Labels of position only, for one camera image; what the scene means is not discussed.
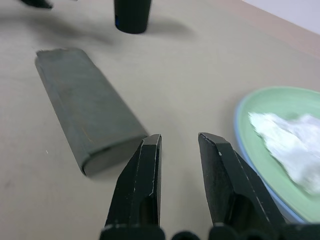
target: plate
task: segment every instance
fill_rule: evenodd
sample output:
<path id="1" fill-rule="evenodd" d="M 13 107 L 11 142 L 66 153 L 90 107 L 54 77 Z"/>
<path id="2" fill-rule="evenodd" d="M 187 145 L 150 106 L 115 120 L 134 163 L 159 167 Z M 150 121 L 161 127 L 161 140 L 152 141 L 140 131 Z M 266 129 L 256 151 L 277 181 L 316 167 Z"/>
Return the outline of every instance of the plate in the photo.
<path id="1" fill-rule="evenodd" d="M 255 132 L 248 113 L 274 113 L 286 120 L 311 114 L 320 119 L 320 93 L 285 86 L 263 88 L 240 102 L 234 118 L 235 135 L 242 156 L 260 175 L 281 212 L 285 211 L 296 222 L 319 223 L 320 196 L 306 193 L 290 180 Z"/>

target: white tissue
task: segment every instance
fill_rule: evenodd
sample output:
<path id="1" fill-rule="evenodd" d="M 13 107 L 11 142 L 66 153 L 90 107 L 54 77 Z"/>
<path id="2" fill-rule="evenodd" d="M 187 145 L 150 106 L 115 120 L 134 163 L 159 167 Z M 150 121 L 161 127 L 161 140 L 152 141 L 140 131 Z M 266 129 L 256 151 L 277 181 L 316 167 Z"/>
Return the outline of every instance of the white tissue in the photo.
<path id="1" fill-rule="evenodd" d="M 273 113 L 249 113 L 249 119 L 292 181 L 320 194 L 320 119 L 305 114 L 284 120 Z"/>

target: beige table surface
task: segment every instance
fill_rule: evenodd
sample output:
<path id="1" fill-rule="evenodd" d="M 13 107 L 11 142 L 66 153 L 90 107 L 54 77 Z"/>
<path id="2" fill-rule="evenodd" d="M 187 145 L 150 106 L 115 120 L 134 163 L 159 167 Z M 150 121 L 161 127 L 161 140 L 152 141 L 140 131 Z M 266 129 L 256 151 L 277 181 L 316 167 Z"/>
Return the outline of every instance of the beige table surface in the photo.
<path id="1" fill-rule="evenodd" d="M 214 0 L 154 0 L 142 35 L 113 26 L 112 0 L 54 3 L 47 12 L 0 2 L 0 238 L 95 240 L 104 225 L 123 165 L 96 179 L 81 174 L 34 66 L 37 50 L 78 47 L 163 136 L 167 236 L 191 230 L 206 239 L 198 132 L 235 144 L 244 95 L 271 85 L 320 91 L 320 61 Z"/>

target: black cup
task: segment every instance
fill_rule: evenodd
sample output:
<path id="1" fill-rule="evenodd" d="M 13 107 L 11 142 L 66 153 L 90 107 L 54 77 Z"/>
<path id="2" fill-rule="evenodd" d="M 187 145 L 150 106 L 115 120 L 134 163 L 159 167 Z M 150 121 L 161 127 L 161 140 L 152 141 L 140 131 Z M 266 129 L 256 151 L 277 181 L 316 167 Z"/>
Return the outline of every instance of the black cup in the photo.
<path id="1" fill-rule="evenodd" d="M 128 34 L 146 31 L 151 0 L 114 0 L 115 26 Z"/>

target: white wall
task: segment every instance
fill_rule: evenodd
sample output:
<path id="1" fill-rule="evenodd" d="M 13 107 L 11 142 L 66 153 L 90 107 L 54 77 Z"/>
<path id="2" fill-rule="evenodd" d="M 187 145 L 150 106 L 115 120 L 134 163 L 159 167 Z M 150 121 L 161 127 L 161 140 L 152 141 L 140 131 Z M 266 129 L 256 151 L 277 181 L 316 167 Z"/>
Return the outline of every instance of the white wall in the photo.
<path id="1" fill-rule="evenodd" d="M 320 0 L 243 0 L 320 35 Z"/>

